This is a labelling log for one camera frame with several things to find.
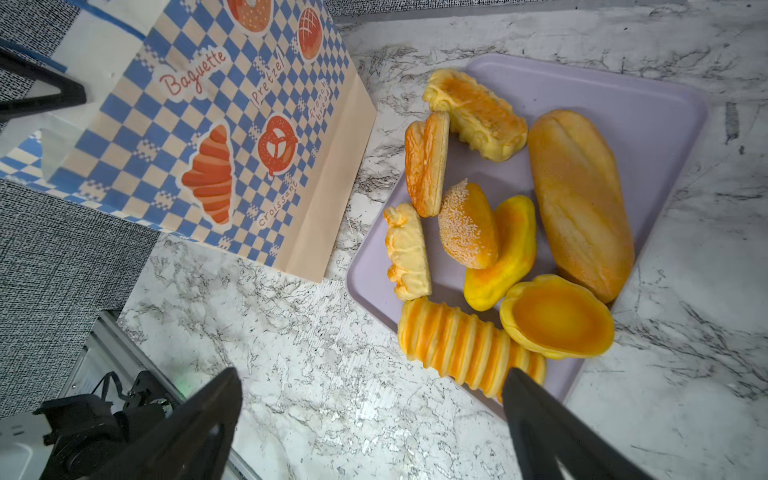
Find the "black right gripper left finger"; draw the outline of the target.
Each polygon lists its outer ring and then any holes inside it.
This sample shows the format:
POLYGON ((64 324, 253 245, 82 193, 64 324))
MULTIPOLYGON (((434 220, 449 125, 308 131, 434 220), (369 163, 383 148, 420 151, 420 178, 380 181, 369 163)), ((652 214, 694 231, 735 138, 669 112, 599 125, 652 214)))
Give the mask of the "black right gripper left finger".
POLYGON ((228 367, 90 477, 221 479, 241 408, 241 380, 228 367))

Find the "yellow oval bun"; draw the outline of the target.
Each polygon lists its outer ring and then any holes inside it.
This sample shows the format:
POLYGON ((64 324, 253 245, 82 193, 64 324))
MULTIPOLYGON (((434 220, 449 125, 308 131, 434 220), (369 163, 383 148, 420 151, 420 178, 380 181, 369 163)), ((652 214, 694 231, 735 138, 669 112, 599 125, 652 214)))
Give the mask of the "yellow oval bun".
POLYGON ((494 212, 499 233, 499 256, 485 269, 468 269, 464 297, 470 307, 491 309, 533 268, 536 258, 536 215, 533 201, 518 195, 502 202, 494 212))

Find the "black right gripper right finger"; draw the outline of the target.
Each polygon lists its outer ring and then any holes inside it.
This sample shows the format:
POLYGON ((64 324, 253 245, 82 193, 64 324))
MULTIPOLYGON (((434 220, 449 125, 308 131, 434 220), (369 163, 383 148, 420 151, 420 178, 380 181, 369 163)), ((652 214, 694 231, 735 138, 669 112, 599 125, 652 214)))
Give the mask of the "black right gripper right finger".
POLYGON ((524 371, 510 370, 503 408, 524 479, 647 479, 524 371))

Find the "ridged spiral bread roll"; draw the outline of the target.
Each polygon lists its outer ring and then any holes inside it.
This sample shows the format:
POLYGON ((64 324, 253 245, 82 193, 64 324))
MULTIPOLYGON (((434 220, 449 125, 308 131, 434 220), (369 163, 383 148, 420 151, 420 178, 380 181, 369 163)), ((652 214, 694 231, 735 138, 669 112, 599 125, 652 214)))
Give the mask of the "ridged spiral bread roll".
POLYGON ((539 385, 546 378, 543 355, 522 347, 491 322, 425 297, 404 303, 397 335, 408 360, 499 403, 504 402, 511 369, 522 370, 539 385))

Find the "blue checkered paper bag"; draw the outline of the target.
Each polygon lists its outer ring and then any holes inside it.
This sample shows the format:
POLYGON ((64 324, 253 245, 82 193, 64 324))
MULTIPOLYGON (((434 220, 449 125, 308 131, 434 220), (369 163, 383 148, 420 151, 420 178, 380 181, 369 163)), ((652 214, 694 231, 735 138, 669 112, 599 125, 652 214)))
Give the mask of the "blue checkered paper bag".
POLYGON ((4 180, 312 282, 375 106, 322 1, 81 1, 83 105, 3 123, 4 180))

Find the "sesame sugar bun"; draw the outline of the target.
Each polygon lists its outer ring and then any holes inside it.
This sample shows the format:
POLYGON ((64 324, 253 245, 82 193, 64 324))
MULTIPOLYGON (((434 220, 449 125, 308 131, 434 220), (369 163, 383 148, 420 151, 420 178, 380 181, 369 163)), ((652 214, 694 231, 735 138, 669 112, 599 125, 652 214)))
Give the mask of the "sesame sugar bun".
POLYGON ((444 194, 438 215, 446 253, 468 269, 485 269, 499 256, 499 234, 479 185, 463 179, 444 194))

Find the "round yellow tart bread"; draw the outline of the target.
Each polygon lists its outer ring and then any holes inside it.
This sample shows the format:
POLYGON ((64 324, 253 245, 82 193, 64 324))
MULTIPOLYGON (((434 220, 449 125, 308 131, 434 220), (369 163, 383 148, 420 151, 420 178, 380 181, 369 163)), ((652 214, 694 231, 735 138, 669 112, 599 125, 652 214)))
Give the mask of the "round yellow tart bread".
POLYGON ((600 356, 615 336, 608 307, 588 289, 554 274, 512 287, 501 302, 500 319, 515 342, 553 360, 600 356))

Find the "long baguette loaf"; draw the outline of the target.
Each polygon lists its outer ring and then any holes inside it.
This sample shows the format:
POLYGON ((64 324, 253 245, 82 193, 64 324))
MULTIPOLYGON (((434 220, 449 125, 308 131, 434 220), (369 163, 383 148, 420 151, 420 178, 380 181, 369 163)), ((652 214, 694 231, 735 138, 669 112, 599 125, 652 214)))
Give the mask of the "long baguette loaf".
POLYGON ((595 125, 570 110, 539 117, 528 152, 556 265, 604 303, 628 280, 635 249, 615 156, 595 125))

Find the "yellow glazed danish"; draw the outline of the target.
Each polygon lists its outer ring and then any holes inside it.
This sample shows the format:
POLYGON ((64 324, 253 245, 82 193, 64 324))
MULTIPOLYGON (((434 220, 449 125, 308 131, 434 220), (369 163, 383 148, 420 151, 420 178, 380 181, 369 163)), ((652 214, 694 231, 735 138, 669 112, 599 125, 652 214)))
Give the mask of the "yellow glazed danish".
POLYGON ((526 120, 506 100, 462 71, 434 71, 423 100, 433 112, 447 113, 450 130, 486 160, 505 162, 527 144, 526 120))

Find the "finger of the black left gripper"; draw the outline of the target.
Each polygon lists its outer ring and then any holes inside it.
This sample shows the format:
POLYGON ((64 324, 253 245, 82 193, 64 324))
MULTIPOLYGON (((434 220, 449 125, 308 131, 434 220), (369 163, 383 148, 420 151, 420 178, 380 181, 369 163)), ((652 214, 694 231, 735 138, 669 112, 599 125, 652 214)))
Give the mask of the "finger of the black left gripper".
POLYGON ((1 121, 26 117, 34 114, 75 107, 87 102, 84 86, 55 71, 41 67, 23 57, 1 52, 1 69, 18 76, 39 80, 58 89, 56 94, 1 102, 1 121))

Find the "pale braided pastry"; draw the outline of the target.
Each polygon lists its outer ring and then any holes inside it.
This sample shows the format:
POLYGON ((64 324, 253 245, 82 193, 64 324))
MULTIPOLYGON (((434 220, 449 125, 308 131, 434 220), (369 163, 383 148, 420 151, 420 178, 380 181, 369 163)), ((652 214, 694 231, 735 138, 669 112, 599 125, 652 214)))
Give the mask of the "pale braided pastry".
POLYGON ((432 282, 421 217, 410 203, 388 207, 383 215, 388 225, 385 245, 392 262, 387 276, 395 284, 395 295, 401 301, 429 296, 432 282))

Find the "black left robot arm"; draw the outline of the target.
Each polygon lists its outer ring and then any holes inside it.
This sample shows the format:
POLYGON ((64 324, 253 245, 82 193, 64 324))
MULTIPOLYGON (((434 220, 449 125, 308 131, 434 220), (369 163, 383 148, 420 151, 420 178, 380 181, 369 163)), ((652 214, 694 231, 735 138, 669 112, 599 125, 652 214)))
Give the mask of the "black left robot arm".
POLYGON ((100 316, 64 390, 1 421, 4 479, 80 479, 137 443, 179 403, 100 316))

